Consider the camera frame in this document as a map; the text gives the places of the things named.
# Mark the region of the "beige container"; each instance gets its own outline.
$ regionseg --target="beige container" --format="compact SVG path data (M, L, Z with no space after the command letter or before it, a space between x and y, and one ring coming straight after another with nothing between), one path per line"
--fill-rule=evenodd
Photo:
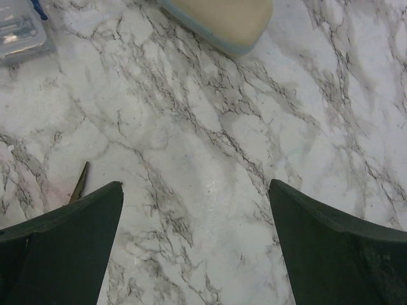
M183 24L227 54L252 50L273 12L273 0L162 0Z

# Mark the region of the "dark green plastic piece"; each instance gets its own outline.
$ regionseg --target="dark green plastic piece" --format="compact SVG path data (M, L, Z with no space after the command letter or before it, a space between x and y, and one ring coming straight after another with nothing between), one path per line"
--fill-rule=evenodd
M112 182L0 231L0 304L96 304L122 206Z
M407 304L407 233L273 180L270 203L297 305Z

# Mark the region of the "marble countertop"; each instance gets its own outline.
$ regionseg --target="marble countertop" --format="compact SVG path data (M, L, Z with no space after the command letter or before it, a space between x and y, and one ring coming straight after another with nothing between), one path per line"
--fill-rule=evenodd
M403 0L275 1L216 52L148 0L45 0L57 53L0 69L0 225L123 182L98 305L294 304L272 178L407 229Z

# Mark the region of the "metal tweezers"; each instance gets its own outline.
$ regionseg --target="metal tweezers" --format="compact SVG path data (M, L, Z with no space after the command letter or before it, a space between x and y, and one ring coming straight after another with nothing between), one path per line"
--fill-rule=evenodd
M88 178L88 173L89 173L89 166L90 166L90 163L87 161L85 163L85 166L83 167L81 175L79 176L78 183L76 184L74 191L72 192L71 199L69 200L68 204L75 202L81 198L82 192L86 186L86 180Z

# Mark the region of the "clear plastic box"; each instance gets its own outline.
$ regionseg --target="clear plastic box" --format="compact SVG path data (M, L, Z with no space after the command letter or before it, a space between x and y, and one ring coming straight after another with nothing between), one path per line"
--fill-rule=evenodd
M17 64L54 49L30 0L0 1L0 65Z

